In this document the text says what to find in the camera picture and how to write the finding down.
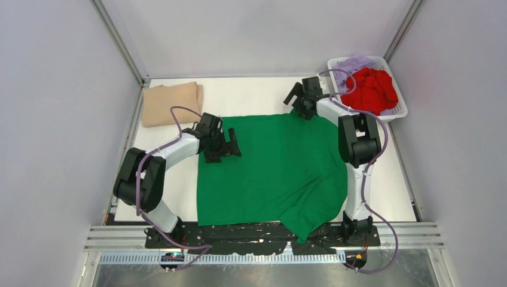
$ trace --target white table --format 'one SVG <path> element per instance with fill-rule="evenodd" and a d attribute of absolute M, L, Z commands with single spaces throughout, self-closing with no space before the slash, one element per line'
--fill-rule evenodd
<path fill-rule="evenodd" d="M 294 83 L 301 81 L 301 77 L 157 79 L 151 81 L 150 87 L 192 81 L 204 86 L 203 112 L 230 117 L 290 112 L 292 107 L 282 102 Z M 382 129 L 380 126 L 378 129 L 383 142 Z M 146 128 L 140 122 L 134 146 L 140 149 L 155 148 L 177 134 L 176 126 Z M 198 156 L 195 155 L 166 172 L 163 200 L 183 221 L 197 221 L 197 163 Z M 389 141 L 385 153 L 374 166 L 370 206 L 389 221 L 416 220 L 392 141 Z M 341 221 L 342 211 L 333 222 Z M 141 217 L 136 216 L 134 207 L 123 201 L 118 203 L 115 220 L 142 221 Z"/>

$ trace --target plastic basket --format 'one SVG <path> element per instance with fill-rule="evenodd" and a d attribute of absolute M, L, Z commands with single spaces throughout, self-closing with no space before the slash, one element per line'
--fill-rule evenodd
<path fill-rule="evenodd" d="M 347 60 L 349 57 L 339 57 L 339 58 L 333 58 L 328 61 L 328 68 L 332 69 L 336 66 L 337 63 L 343 62 Z M 382 57 L 378 56 L 368 56 L 371 60 L 375 61 L 377 64 L 374 69 L 377 70 L 384 70 L 386 71 L 391 78 L 393 79 L 393 87 L 395 88 L 396 94 L 398 95 L 398 103 L 393 108 L 393 114 L 392 115 L 379 115 L 378 117 L 383 120 L 385 123 L 388 123 L 395 118 L 402 118 L 407 115 L 408 109 L 405 104 L 405 101 L 403 100 L 403 97 L 401 96 L 401 92 L 399 91 L 398 85 L 396 84 L 395 78 L 393 77 L 393 74 L 391 73 L 391 70 L 389 69 L 389 66 L 387 65 L 387 62 Z M 334 91 L 338 91 L 338 85 L 336 85 L 336 80 L 334 79 L 334 76 L 331 75 L 331 82 L 334 88 Z"/>

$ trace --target white tabletop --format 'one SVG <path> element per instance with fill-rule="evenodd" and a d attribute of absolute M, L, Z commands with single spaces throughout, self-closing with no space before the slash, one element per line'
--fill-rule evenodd
<path fill-rule="evenodd" d="M 151 81 L 150 87 L 192 81 L 204 86 L 203 112 L 230 117 L 290 112 L 292 107 L 282 102 L 294 83 L 301 81 L 301 77 L 157 79 Z M 383 132 L 380 126 L 378 129 L 383 144 Z M 134 146 L 140 149 L 154 148 L 177 134 L 176 126 L 143 127 L 140 122 Z M 183 221 L 197 221 L 197 166 L 198 156 L 195 155 L 166 172 L 163 200 Z M 392 140 L 375 163 L 370 206 L 389 221 L 416 220 Z M 333 222 L 341 221 L 342 211 Z M 136 216 L 134 207 L 119 201 L 115 220 L 142 221 L 142 218 Z"/>

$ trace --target lavender garment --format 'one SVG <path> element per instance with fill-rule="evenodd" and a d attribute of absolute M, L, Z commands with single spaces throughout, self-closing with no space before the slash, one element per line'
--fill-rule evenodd
<path fill-rule="evenodd" d="M 361 70 L 364 67 L 375 68 L 377 64 L 375 61 L 370 58 L 355 54 L 354 56 L 348 58 L 347 60 L 336 64 L 334 69 L 342 69 L 350 74 L 354 74 L 355 72 Z M 340 93 L 347 91 L 347 87 L 345 86 L 345 80 L 348 78 L 347 74 L 344 72 L 333 72 L 334 79 L 336 80 L 336 85 L 338 87 L 338 91 Z"/>

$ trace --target white wall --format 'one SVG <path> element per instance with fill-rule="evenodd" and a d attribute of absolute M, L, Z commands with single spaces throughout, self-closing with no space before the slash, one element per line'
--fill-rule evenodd
<path fill-rule="evenodd" d="M 0 5 L 0 282 L 70 286 L 138 88 L 88 1 Z"/>
<path fill-rule="evenodd" d="M 423 216 L 463 286 L 505 286 L 507 2 L 427 1 L 391 70 L 393 122 Z"/>
<path fill-rule="evenodd" d="M 105 1 L 151 78 L 308 75 L 334 57 L 382 56 L 410 3 Z"/>

